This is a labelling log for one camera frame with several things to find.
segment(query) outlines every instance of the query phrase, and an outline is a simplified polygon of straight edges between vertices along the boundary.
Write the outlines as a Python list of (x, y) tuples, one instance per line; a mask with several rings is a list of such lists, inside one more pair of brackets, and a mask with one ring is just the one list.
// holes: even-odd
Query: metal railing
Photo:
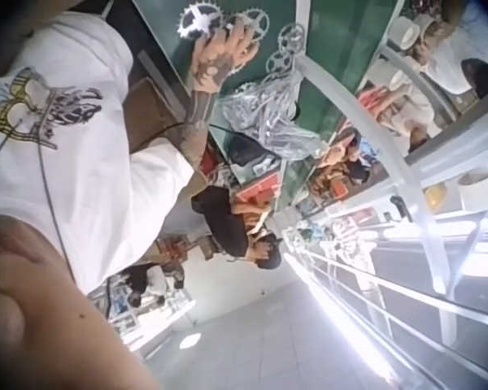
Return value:
[[(393, 64), (401, 65), (402, 62), (394, 57), (395, 53), (390, 49), (383, 46), (382, 54), (389, 58)], [(435, 101), (436, 106), (441, 106), (451, 121), (448, 132), (442, 132), (428, 142), (427, 145), (412, 154), (412, 156), (403, 158), (401, 153), (395, 148), (388, 133), (356, 101), (354, 95), (347, 91), (325, 69), (304, 55), (296, 58), (295, 66), (307, 80), (312, 82), (351, 120), (361, 135), (366, 137), (374, 148), (380, 150), (378, 158), (386, 170), (386, 174), (380, 180), (367, 188), (362, 188), (361, 191), (354, 193), (352, 197), (347, 198), (345, 201), (332, 205), (322, 211), (321, 214), (326, 219), (336, 219), (370, 207), (388, 197), (400, 196), (416, 223), (419, 233), (417, 239), (423, 245), (424, 260), (427, 262), (432, 276), (434, 295), (404, 287), (393, 281), (356, 269), (351, 265), (342, 264), (336, 258), (324, 257), (307, 250), (298, 251), (297, 255), (306, 260), (304, 266), (309, 268), (314, 275), (327, 277), (331, 286), (339, 286), (342, 291), (347, 291), (364, 302), (369, 308), (370, 320), (374, 324), (358, 314), (334, 288), (325, 288), (325, 291), (339, 306), (350, 316), (358, 319), (361, 327), (375, 335), (393, 353), (404, 357), (407, 363), (411, 363), (415, 371), (419, 371), (424, 377), (428, 378), (436, 388), (447, 387), (441, 380), (434, 377), (420, 365), (413, 356), (402, 350), (394, 342), (390, 326), (386, 327), (383, 325), (384, 321), (380, 321), (381, 318), (385, 318), (387, 322), (397, 324), (414, 338), (427, 344), (431, 349), (443, 353), (445, 357), (488, 383), (488, 370), (456, 352), (453, 347), (457, 338), (458, 317), (470, 319), (488, 327), (488, 314), (453, 302), (453, 291), (460, 280), (460, 273), (459, 270), (455, 270), (455, 272), (451, 270), (445, 241), (439, 231), (436, 218), (431, 213), (423, 194), (423, 188), (449, 180), (488, 161), (488, 97), (484, 101), (484, 105), (480, 104), (475, 110), (471, 110), (466, 115), (457, 118), (458, 113), (454, 112), (451, 105), (447, 104), (428, 85), (422, 85), (425, 83), (424, 79), (415, 74), (414, 71), (404, 68), (403, 64), (401, 67), (403, 67), (405, 73), (412, 81), (417, 82), (426, 89), (427, 96), (430, 96)], [(468, 238), (464, 248), (465, 256), (468, 257), (473, 251), (474, 242), (477, 242), (479, 236), (478, 232), (474, 232)], [(322, 271), (318, 268), (316, 266), (317, 261), (326, 262), (328, 264), (327, 271)], [(384, 305), (377, 304), (365, 295), (347, 287), (341, 280), (337, 279), (336, 272), (329, 271), (331, 266), (334, 270), (340, 268), (353, 275), (361, 276), (376, 286), (388, 288), (402, 296), (438, 309), (441, 342), (431, 339), (416, 330), (411, 324), (405, 323), (393, 313), (388, 312), (383, 307)], [(378, 313), (380, 318), (375, 319), (373, 312)]]

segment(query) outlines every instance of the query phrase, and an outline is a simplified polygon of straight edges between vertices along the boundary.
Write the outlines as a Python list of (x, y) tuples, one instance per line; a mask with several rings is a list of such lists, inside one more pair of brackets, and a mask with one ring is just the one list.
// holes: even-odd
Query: hat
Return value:
[(414, 19), (414, 23), (418, 25), (420, 28), (420, 38), (423, 39), (423, 36), (425, 35), (425, 32), (430, 25), (435, 22), (436, 19), (434, 19), (432, 16), (428, 14), (419, 14), (416, 16)]

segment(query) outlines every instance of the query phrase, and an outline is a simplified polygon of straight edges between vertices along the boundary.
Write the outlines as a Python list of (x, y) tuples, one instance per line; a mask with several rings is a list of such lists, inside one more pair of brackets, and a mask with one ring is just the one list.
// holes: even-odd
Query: tattooed arm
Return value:
[(191, 65), (194, 87), (185, 123), (166, 134), (194, 168), (206, 149), (208, 120), (221, 85), (234, 67), (250, 61), (259, 49), (258, 44), (251, 43), (253, 34), (253, 29), (246, 29), (240, 19), (229, 36), (224, 29), (218, 29), (210, 41), (201, 37), (195, 42)]

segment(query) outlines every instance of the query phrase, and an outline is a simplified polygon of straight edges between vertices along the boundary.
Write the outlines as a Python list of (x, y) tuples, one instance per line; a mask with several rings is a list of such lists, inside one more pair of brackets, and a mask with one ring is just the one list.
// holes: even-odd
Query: sprocket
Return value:
[(303, 51), (305, 40), (306, 30), (301, 24), (287, 24), (278, 34), (278, 50), (282, 53), (296, 55)]
[(267, 73), (282, 73), (290, 71), (293, 67), (293, 56), (279, 50), (269, 56), (266, 61)]
[(202, 34), (208, 36), (223, 24), (222, 10), (209, 2), (197, 2), (185, 8), (179, 19), (177, 32), (181, 38), (197, 39)]
[(236, 18), (243, 18), (246, 26), (253, 26), (255, 34), (253, 35), (253, 42), (262, 41), (269, 31), (269, 16), (268, 13), (259, 8), (249, 8), (243, 12), (238, 12), (228, 18), (226, 28), (231, 31), (235, 25)]

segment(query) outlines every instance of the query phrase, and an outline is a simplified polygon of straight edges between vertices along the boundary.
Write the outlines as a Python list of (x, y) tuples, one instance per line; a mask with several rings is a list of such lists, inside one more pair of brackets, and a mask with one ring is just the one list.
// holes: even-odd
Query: white floor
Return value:
[[(183, 338), (201, 333), (191, 349)], [(388, 390), (300, 281), (173, 336), (148, 362), (164, 390)]]

